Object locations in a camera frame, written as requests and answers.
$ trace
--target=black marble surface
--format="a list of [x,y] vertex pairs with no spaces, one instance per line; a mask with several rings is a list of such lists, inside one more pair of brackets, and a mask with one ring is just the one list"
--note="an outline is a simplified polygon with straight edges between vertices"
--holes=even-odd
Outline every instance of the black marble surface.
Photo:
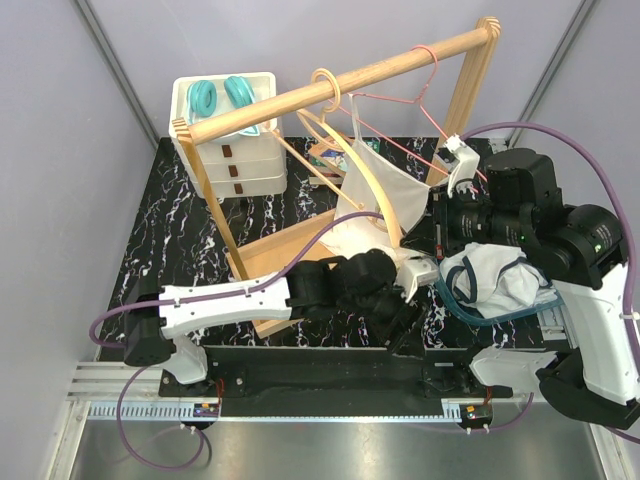
[[[311,145],[307,138],[288,139],[300,152]],[[435,138],[395,139],[423,158],[433,155]],[[468,142],[481,157],[492,153],[488,140]],[[413,176],[424,179],[427,167],[407,154],[381,142],[380,154]],[[336,204],[336,195],[323,186],[309,184],[309,173],[288,156],[288,187],[282,195],[226,199],[222,202],[231,231],[239,245],[252,242],[302,220],[322,213]],[[158,149],[140,210],[131,232],[110,307],[121,305],[141,276],[158,278],[160,285],[208,285],[227,282],[231,272],[224,253],[226,247],[209,209],[189,182],[171,141],[163,139]],[[469,347],[474,342],[503,347],[542,345],[536,317],[519,319],[494,327],[471,327],[448,314],[432,288],[420,292],[430,304],[430,314],[422,326],[422,348]],[[101,334],[110,341],[122,340],[122,318],[105,322]],[[327,322],[303,321],[260,339],[250,322],[213,327],[193,332],[201,345],[264,345],[299,347],[377,347],[363,317],[347,312]],[[121,350],[104,349],[101,360],[120,360]]]

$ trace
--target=metal floor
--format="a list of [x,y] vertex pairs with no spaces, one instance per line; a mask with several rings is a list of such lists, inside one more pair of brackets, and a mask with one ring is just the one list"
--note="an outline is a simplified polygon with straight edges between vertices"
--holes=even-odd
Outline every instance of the metal floor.
[[[496,405],[495,424],[517,414],[514,405]],[[128,438],[142,445],[168,425],[130,422]],[[213,454],[181,473],[151,470],[123,456],[115,422],[92,421],[85,428],[71,478],[100,479],[603,479],[586,424],[562,417],[546,404],[514,429],[473,435],[425,432],[402,424],[219,423],[209,428]],[[149,460],[176,465],[197,446],[185,432],[143,447]]]

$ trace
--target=pink wire hanger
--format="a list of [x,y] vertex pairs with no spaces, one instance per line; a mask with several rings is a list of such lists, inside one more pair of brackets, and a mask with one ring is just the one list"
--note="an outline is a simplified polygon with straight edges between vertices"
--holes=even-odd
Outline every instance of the pink wire hanger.
[[[378,99],[378,100],[386,100],[386,101],[390,101],[390,102],[404,103],[404,104],[409,104],[409,105],[418,104],[420,106],[420,111],[425,115],[425,117],[427,117],[427,119],[433,124],[434,127],[436,127],[438,132],[440,132],[440,134],[445,139],[448,139],[449,136],[442,129],[442,127],[440,127],[440,125],[438,125],[438,122],[436,122],[433,119],[433,117],[431,117],[431,115],[429,115],[429,112],[427,112],[427,109],[424,107],[424,104],[423,104],[423,99],[424,99],[424,96],[425,96],[425,94],[427,92],[427,89],[429,88],[429,84],[431,83],[431,81],[433,80],[433,77],[435,76],[436,72],[438,71],[438,56],[435,54],[435,52],[431,48],[429,48],[426,45],[416,45],[415,47],[412,47],[411,50],[415,50],[417,48],[422,48],[422,49],[426,50],[433,57],[433,71],[431,72],[431,75],[427,79],[427,82],[424,84],[424,86],[422,87],[422,89],[420,90],[420,93],[418,94],[418,96],[416,98],[414,98],[413,100],[408,100],[408,99],[405,99],[405,98],[387,97],[387,96],[384,96],[384,95],[374,95],[374,94],[371,94],[371,93],[364,93],[364,92],[356,92],[353,95],[354,96],[361,96],[361,97],[375,98],[375,99]],[[344,113],[346,113],[346,114],[348,114],[350,116],[352,115],[351,112],[349,110],[347,110],[346,108],[344,108],[342,106],[339,106],[338,108],[340,110],[342,110]],[[417,155],[417,154],[413,153],[411,150],[403,147],[399,143],[394,142],[393,140],[391,140],[391,138],[387,137],[382,132],[380,132],[376,128],[372,127],[368,123],[364,122],[360,118],[358,118],[357,120],[361,125],[364,125],[365,127],[367,127],[372,132],[376,133],[381,138],[384,138],[387,142],[389,142],[392,145],[396,146],[397,148],[399,148],[400,150],[405,152],[407,155],[410,155],[411,157],[415,158],[416,160],[424,163],[425,165],[428,165],[430,168],[433,168],[434,170],[436,170],[436,171],[438,171],[438,172],[440,172],[440,173],[442,173],[442,174],[444,174],[446,176],[449,176],[449,172],[447,172],[446,170],[443,170],[442,168],[438,167],[437,165],[434,165],[432,162],[429,162],[429,161],[425,160],[420,155]],[[486,181],[486,177],[482,174],[482,172],[478,171],[477,173],[480,176],[480,178],[482,178],[483,180]]]

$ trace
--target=blue and white cloth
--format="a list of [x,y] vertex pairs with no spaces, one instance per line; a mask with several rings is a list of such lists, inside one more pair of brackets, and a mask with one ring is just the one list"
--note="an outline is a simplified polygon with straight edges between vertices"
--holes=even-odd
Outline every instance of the blue and white cloth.
[[468,244],[440,264],[447,287],[462,305],[493,318],[555,300],[556,292],[519,247]]

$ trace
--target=black motor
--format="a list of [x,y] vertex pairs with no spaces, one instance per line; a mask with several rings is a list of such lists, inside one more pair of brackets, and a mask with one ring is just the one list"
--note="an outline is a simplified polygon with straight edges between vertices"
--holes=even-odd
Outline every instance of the black motor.
[[425,216],[402,245],[438,258],[471,242],[519,246],[550,279],[594,289],[626,259],[619,220],[597,205],[563,205],[549,157],[506,150],[487,159],[486,174],[488,194],[478,198],[432,189]]

